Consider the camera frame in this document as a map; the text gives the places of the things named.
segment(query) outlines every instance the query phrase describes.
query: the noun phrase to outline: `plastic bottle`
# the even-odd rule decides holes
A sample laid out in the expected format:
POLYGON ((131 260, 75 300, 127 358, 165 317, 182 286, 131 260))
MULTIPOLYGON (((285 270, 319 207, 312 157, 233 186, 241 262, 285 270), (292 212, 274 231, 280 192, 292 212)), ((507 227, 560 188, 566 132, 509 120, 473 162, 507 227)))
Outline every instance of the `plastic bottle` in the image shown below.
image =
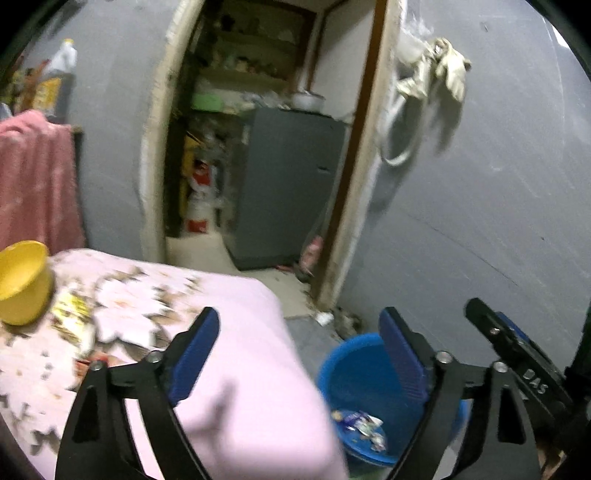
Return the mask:
POLYGON ((43 112, 51 123, 63 124, 66 121, 74 86, 76 59, 74 41, 67 38, 41 75, 33 108, 43 112))

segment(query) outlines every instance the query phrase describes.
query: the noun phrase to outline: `debris on floor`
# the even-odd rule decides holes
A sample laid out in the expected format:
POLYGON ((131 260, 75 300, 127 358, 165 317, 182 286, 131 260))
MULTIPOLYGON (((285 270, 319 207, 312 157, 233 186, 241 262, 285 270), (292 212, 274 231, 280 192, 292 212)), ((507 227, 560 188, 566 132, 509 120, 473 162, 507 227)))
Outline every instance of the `debris on floor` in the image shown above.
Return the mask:
POLYGON ((285 273, 293 273, 294 267, 292 265, 275 265, 275 270, 285 273))
POLYGON ((335 319, 335 316, 333 315, 332 312, 317 312, 316 313, 316 321, 320 325, 322 325, 323 327, 326 327, 334 319, 335 319))

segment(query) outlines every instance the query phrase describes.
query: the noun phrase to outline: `wooden door frame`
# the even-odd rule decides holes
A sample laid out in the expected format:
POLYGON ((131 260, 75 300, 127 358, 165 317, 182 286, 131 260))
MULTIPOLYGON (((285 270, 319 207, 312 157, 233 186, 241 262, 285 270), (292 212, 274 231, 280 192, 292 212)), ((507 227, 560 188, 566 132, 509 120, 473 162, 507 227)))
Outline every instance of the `wooden door frame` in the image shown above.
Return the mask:
POLYGON ((164 159, 174 92, 185 52, 196 32, 205 0, 181 0, 168 26, 164 54, 155 69, 150 112, 139 157, 139 196, 144 210, 141 230, 144 260, 166 263, 164 231, 164 159))
MULTIPOLYGON (((343 3, 340 0, 331 9, 343 3)), ((355 120, 324 248, 310 290, 319 310, 335 307, 365 218, 372 189, 372 166, 378 155, 378 127, 383 120, 384 105, 391 102, 394 92, 394 47, 400 31, 400 13, 398 0, 376 0, 355 120)), ((314 66, 317 61, 318 53, 314 55, 314 66)))

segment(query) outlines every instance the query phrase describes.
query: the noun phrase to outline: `blue bucket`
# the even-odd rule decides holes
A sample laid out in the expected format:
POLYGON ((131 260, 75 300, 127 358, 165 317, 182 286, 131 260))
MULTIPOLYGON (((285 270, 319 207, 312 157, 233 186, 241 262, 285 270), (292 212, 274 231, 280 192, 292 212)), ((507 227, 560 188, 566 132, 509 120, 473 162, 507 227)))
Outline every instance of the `blue bucket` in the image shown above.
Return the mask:
MULTIPOLYGON (((367 333, 342 343, 320 368, 317 385, 331 411, 364 411, 384 422, 380 433, 387 440, 385 452, 373 451, 370 442, 358 442, 358 434, 337 427, 350 475, 392 468, 413 437, 424 405, 404 394, 381 337, 367 333)), ((461 402, 450 441, 466 417, 467 405, 461 402)))

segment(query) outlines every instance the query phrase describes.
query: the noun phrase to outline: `pink blanket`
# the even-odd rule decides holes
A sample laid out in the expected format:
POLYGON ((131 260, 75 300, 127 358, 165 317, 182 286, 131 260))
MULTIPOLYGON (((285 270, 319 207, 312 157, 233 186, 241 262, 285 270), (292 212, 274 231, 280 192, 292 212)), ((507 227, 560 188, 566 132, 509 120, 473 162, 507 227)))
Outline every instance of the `pink blanket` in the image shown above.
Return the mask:
MULTIPOLYGON (((219 337, 190 397, 175 408, 214 480, 347 480, 329 410, 300 363, 279 301, 258 280, 88 249, 62 252, 50 265, 57 292, 74 279, 80 284, 97 327, 95 351, 110 365, 165 348, 204 306, 217 310, 219 337), (139 330, 156 332, 148 348, 129 343, 139 330)), ((46 480, 54 479, 83 375, 76 347, 50 317, 21 329, 0 322, 0 415, 46 480)), ((137 401, 126 408, 145 473, 162 479, 137 401)))
POLYGON ((0 250, 38 240, 51 254, 85 245, 70 125, 26 111, 0 122, 0 250))

